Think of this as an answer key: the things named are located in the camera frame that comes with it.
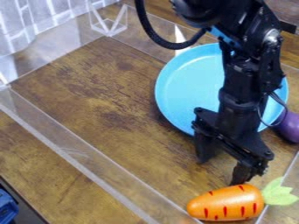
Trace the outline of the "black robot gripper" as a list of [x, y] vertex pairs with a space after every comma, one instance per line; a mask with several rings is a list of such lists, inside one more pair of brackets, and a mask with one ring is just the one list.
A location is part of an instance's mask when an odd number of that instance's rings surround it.
[[217, 145], [238, 160], [233, 171], [233, 186], [249, 182], [268, 172], [274, 152], [266, 146], [260, 125], [268, 106], [268, 97], [242, 102], [224, 90], [220, 91], [220, 111], [197, 108], [194, 129], [196, 152], [200, 162], [206, 163], [217, 155]]

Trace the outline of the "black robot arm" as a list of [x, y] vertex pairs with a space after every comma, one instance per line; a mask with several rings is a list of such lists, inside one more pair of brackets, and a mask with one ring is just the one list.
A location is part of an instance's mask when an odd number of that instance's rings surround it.
[[262, 175], [274, 159], [258, 133], [268, 99], [282, 87], [281, 23], [264, 0], [172, 0], [173, 7], [194, 27], [220, 39], [225, 83], [220, 110], [198, 107], [193, 122], [198, 159], [216, 156], [217, 145], [238, 160], [234, 185]]

